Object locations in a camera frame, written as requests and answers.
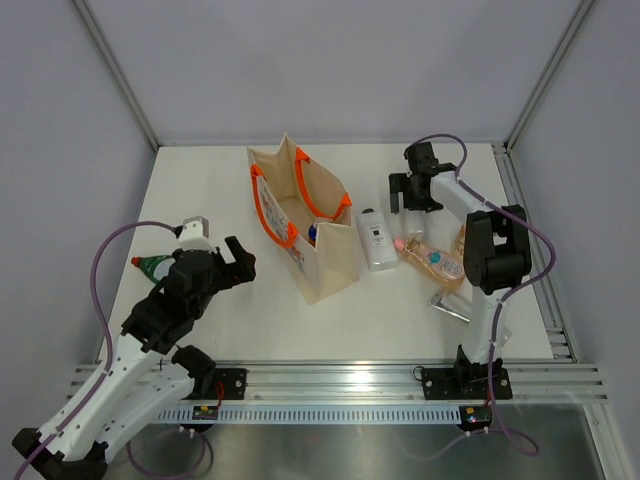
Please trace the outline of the small clear white bottle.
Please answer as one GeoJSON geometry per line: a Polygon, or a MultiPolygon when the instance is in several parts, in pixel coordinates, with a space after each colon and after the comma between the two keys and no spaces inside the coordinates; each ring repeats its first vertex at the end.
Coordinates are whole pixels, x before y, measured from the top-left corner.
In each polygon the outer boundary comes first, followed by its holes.
{"type": "Polygon", "coordinates": [[[402,226],[406,238],[420,240],[425,233],[423,213],[421,211],[404,210],[402,226]]]}

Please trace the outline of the green dish soap bottle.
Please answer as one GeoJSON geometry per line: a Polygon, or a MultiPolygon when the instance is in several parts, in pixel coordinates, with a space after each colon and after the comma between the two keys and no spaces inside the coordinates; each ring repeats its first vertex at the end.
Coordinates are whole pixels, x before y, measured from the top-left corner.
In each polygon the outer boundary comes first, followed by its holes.
{"type": "Polygon", "coordinates": [[[134,256],[131,258],[131,264],[155,285],[169,274],[175,261],[173,255],[134,256]]]}

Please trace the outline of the peach round bottle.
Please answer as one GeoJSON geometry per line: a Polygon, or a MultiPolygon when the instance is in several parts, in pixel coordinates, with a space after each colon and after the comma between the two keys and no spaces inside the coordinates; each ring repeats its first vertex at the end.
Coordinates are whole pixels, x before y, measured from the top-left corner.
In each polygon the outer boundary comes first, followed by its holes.
{"type": "Polygon", "coordinates": [[[462,259],[464,257],[465,238],[466,238],[466,226],[462,225],[458,233],[454,237],[454,240],[451,246],[451,253],[454,254],[459,259],[462,259]]]}

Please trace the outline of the white rectangular lotion bottle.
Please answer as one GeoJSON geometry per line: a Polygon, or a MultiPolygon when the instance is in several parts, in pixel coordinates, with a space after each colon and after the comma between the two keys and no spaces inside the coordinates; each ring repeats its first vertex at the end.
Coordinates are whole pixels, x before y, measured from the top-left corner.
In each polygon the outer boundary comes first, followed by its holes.
{"type": "Polygon", "coordinates": [[[398,265],[393,239],[381,212],[364,209],[356,218],[356,227],[371,272],[390,270],[398,265]]]}

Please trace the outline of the orange blue lotion bottle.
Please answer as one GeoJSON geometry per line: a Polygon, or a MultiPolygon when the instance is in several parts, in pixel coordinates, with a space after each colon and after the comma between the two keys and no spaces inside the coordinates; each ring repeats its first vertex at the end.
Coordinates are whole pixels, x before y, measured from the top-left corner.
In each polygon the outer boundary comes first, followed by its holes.
{"type": "Polygon", "coordinates": [[[317,235],[318,235],[318,224],[313,223],[308,229],[309,243],[312,246],[316,245],[317,235]]]}

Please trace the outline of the cream canvas tote bag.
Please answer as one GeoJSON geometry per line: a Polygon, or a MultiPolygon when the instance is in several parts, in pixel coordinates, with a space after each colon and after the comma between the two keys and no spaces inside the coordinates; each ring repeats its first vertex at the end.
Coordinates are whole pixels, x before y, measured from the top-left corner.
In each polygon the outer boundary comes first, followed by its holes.
{"type": "Polygon", "coordinates": [[[342,182],[285,135],[275,152],[246,149],[254,210],[305,301],[358,280],[357,232],[342,182]],[[308,229],[318,224],[316,245],[308,229]]]}

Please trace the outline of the pink baby oil bottle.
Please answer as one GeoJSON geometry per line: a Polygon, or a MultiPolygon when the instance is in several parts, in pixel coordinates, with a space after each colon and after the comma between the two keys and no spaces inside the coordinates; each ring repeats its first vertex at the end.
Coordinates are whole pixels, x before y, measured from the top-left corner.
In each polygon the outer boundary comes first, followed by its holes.
{"type": "Polygon", "coordinates": [[[462,261],[454,255],[430,247],[415,238],[396,238],[400,257],[448,292],[457,291],[465,280],[462,261]]]}

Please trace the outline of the silver cosmetic tube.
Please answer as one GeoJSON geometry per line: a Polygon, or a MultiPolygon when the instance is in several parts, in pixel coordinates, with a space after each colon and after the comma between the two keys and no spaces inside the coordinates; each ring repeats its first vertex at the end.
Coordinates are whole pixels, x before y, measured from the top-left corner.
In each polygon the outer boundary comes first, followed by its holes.
{"type": "Polygon", "coordinates": [[[430,298],[428,304],[469,326],[471,333],[467,337],[470,340],[490,341],[493,338],[496,311],[506,303],[503,296],[507,292],[508,289],[486,294],[480,287],[451,292],[442,287],[430,298]]]}

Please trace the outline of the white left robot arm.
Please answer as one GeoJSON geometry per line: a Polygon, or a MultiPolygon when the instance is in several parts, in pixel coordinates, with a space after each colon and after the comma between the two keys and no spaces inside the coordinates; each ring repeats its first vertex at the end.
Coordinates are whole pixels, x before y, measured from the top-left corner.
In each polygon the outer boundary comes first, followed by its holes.
{"type": "Polygon", "coordinates": [[[39,428],[12,441],[28,466],[45,479],[101,479],[116,454],[161,411],[182,399],[222,399],[216,363],[180,341],[212,298],[249,283],[255,256],[234,236],[233,260],[217,249],[178,249],[168,273],[140,300],[110,341],[107,358],[89,380],[39,428]]]}

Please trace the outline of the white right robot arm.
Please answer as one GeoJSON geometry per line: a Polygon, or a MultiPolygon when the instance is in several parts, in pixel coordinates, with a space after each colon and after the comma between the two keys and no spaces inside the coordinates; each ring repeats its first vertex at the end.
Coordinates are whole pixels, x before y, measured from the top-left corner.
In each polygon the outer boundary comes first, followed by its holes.
{"type": "Polygon", "coordinates": [[[259,284],[234,302],[232,319],[250,328],[260,357],[370,359],[421,338],[432,288],[469,283],[465,338],[451,367],[423,371],[424,394],[507,399],[500,313],[531,269],[525,211],[475,192],[429,139],[403,150],[404,172],[389,171],[393,156],[344,147],[332,173],[284,138],[275,153],[252,148],[225,164],[210,205],[260,249],[240,260],[240,276],[259,284]]]}

